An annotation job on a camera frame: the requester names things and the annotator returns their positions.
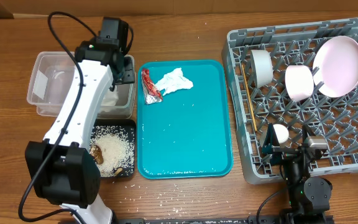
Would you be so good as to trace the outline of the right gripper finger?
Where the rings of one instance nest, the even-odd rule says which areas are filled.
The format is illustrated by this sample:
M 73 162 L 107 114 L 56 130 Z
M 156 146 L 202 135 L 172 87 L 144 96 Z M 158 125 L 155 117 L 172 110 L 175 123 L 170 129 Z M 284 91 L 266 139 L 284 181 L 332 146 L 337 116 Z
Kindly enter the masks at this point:
M 302 137 L 303 139 L 306 139 L 309 136 L 314 136 L 314 132 L 307 124 L 304 124 L 302 126 Z
M 272 123 L 268 124 L 268 128 L 261 135 L 261 147 L 265 146 L 279 147 L 280 143 L 277 138 L 274 126 Z

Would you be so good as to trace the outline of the white cup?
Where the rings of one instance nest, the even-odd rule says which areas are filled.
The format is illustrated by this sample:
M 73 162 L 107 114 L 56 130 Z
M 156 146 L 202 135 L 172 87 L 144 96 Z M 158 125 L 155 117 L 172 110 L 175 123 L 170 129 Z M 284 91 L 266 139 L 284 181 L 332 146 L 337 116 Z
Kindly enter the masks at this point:
M 280 143 L 280 147 L 285 147 L 287 140 L 289 139 L 289 131 L 288 129 L 282 125 L 282 124 L 274 124 L 273 125 L 274 131 L 276 133 L 278 142 Z M 267 135 L 267 130 L 265 130 L 260 139 L 259 139 L 259 143 L 260 146 L 262 147 L 265 141 Z

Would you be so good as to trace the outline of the red foil wrapper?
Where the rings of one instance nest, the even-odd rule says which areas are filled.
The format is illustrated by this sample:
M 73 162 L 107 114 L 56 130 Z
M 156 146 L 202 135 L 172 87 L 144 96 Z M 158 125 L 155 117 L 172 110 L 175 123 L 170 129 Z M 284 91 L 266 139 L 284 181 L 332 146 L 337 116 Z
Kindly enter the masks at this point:
M 160 103 L 163 101 L 161 92 L 155 86 L 150 78 L 149 69 L 143 68 L 141 72 L 142 88 L 144 93 L 145 104 Z

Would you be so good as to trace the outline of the white napkin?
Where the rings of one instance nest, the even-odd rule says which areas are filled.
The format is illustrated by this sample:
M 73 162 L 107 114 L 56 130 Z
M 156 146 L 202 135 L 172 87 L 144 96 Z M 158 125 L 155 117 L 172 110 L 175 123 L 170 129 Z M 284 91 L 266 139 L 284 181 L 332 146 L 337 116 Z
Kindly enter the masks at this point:
M 172 72 L 166 73 L 155 86 L 163 91 L 163 96 L 177 90 L 189 90 L 193 88 L 193 82 L 183 75 L 181 68 L 175 68 Z

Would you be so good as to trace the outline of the small pink bowl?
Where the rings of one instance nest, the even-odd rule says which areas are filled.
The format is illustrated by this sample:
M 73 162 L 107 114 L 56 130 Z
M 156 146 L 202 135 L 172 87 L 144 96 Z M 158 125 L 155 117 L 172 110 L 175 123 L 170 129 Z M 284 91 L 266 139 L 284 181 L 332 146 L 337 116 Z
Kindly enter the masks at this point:
M 290 65 L 285 71 L 285 88 L 295 102 L 309 98 L 314 89 L 311 70 L 305 65 Z

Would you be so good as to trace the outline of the wooden chopstick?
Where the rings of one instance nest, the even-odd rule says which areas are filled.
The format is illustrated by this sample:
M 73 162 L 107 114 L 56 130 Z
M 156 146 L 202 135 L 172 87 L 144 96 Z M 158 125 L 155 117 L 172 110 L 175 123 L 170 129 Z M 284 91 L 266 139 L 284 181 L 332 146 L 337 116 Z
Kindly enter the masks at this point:
M 244 69 L 244 65 L 241 62 L 241 72 L 242 72 L 242 76 L 243 76 L 243 80 L 244 80 L 244 85 L 246 88 L 246 95 L 247 95 L 247 101 L 248 101 L 248 105 L 249 105 L 249 112 L 250 112 L 250 116 L 252 119 L 252 124 L 254 127 L 254 131 L 257 132 L 257 125 L 255 122 L 255 116 L 254 116 L 254 110 L 253 110 L 253 106 L 252 106 L 252 102 L 251 102 L 251 98 L 250 98 L 250 93 L 249 93 L 249 86 L 248 86 L 248 82 L 247 82 L 247 78 L 246 78 L 246 73 L 245 73 L 245 69 Z

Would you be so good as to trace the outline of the large white plate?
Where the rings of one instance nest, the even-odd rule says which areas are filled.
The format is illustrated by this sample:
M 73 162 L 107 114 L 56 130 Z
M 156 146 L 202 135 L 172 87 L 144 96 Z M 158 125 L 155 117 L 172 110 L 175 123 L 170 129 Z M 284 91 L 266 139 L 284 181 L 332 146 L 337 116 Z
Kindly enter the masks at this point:
M 322 84 L 319 92 L 338 98 L 358 86 L 358 43 L 348 36 L 337 36 L 326 41 L 313 61 L 318 71 L 314 84 Z

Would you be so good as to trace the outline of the grey bowl with rice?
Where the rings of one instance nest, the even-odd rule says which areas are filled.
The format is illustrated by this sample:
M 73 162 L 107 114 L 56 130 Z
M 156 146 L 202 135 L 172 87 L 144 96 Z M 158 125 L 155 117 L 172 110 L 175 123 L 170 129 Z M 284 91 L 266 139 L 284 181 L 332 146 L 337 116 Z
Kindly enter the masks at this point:
M 251 67 L 255 74 L 255 85 L 260 88 L 273 79 L 273 66 L 270 53 L 266 50 L 251 50 Z

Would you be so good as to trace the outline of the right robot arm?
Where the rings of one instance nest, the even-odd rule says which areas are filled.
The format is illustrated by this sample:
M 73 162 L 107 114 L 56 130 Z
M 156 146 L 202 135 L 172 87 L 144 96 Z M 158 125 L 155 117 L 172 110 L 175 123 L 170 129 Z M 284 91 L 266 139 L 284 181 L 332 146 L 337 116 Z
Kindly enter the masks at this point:
M 328 179 L 312 177 L 309 172 L 309 165 L 328 150 L 328 142 L 323 136 L 315 135 L 306 124 L 302 126 L 301 135 L 303 142 L 297 148 L 281 147 L 273 124 L 268 125 L 262 153 L 271 156 L 271 165 L 279 166 L 287 186 L 262 202 L 256 214 L 257 223 L 262 220 L 260 212 L 264 205 L 282 192 L 288 193 L 290 208 L 280 211 L 276 223 L 334 223 L 334 218 L 325 214 L 330 209 L 333 185 Z

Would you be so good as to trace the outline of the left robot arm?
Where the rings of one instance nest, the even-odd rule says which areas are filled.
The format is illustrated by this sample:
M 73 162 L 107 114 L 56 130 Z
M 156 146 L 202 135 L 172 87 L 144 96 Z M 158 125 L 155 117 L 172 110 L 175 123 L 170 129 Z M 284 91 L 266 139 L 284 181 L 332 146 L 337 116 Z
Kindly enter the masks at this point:
M 75 73 L 55 122 L 40 142 L 31 141 L 25 161 L 31 177 L 18 206 L 25 222 L 70 213 L 78 223 L 117 223 L 115 213 L 99 196 L 101 174 L 90 154 L 91 132 L 107 91 L 135 82 L 134 60 L 128 54 L 134 31 L 120 18 L 105 17 L 99 33 L 71 53 Z M 30 191 L 59 209 L 27 218 L 23 208 Z

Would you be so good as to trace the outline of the grey dishwasher rack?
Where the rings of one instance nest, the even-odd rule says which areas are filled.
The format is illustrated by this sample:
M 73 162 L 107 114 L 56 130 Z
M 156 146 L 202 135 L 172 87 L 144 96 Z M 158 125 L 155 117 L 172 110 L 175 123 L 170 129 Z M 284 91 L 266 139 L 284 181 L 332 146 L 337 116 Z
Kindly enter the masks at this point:
M 328 150 L 320 160 L 310 164 L 312 175 L 358 172 L 358 86 L 338 98 L 321 94 L 320 86 L 317 86 L 311 97 L 300 102 L 294 102 L 285 88 L 285 69 L 288 66 L 311 66 L 319 48 L 339 35 L 358 42 L 358 17 L 228 32 L 222 58 L 234 105 L 242 173 L 248 183 L 267 184 L 281 179 L 277 167 L 262 154 L 259 143 L 269 123 L 282 124 L 288 129 L 288 147 L 301 144 L 304 124 L 327 140 Z M 255 85 L 251 50 L 266 50 L 272 59 L 272 82 L 260 88 Z M 249 112 L 241 62 L 257 132 Z

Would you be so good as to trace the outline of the clear plastic bin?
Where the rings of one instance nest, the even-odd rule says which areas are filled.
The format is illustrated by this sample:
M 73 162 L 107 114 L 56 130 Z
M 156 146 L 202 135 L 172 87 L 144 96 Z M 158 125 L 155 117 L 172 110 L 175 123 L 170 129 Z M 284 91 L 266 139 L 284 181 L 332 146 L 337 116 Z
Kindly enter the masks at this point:
M 66 52 L 38 54 L 27 92 L 27 102 L 37 107 L 41 116 L 58 116 L 70 89 L 75 65 Z M 129 119 L 132 116 L 135 83 L 108 90 L 101 103 L 98 118 Z

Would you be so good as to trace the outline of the teal serving tray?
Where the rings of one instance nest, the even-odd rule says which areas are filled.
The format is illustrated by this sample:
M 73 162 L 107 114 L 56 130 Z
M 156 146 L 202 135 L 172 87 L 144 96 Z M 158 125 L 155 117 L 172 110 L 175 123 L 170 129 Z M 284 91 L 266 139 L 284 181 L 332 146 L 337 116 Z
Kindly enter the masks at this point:
M 179 68 L 193 82 L 162 102 L 145 103 L 137 87 L 137 168 L 147 179 L 220 177 L 234 159 L 223 66 L 216 60 L 143 64 L 153 82 Z

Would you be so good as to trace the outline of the small brown food piece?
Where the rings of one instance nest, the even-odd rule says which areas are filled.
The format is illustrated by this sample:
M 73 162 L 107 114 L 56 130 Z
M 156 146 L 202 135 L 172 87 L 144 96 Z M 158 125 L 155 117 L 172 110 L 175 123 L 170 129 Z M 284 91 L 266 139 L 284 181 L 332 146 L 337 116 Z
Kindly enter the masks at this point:
M 115 171 L 114 175 L 118 176 L 121 172 L 123 171 L 122 167 L 117 168 L 117 170 Z

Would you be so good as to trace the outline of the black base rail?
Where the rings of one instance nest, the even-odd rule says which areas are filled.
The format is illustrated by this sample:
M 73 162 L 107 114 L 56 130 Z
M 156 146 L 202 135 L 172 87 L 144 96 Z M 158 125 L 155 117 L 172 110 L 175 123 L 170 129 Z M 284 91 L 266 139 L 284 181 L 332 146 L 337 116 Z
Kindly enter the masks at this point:
M 328 223 L 334 224 L 333 216 L 326 216 L 326 221 L 312 218 L 307 221 L 305 218 L 295 219 L 294 222 L 285 222 L 279 215 L 262 215 L 259 217 L 261 224 L 279 224 L 279 223 Z M 256 215 L 249 215 L 247 218 L 182 218 L 182 219 L 163 219 L 148 220 L 143 218 L 122 218 L 117 219 L 119 224 L 256 224 Z

